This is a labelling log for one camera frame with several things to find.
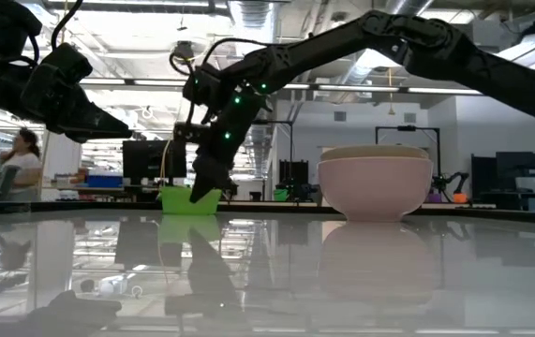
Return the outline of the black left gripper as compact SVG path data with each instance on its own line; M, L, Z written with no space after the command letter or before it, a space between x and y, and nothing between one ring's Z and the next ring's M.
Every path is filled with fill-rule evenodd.
M77 143L129 139L129 126L92 102L85 104L78 114L83 105L83 90L79 87L83 78L81 66L39 65L22 89L22 105L48 129L64 133Z

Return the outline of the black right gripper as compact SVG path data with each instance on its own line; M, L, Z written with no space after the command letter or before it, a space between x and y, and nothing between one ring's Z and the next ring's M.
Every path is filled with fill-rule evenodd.
M213 190L221 190L229 178L234 157L245 141L247 131L265 106L266 98L253 91L234 92L211 123L208 136L201 141L193 162L196 173L189 201L196 203ZM235 197L238 184L232 180L222 190Z

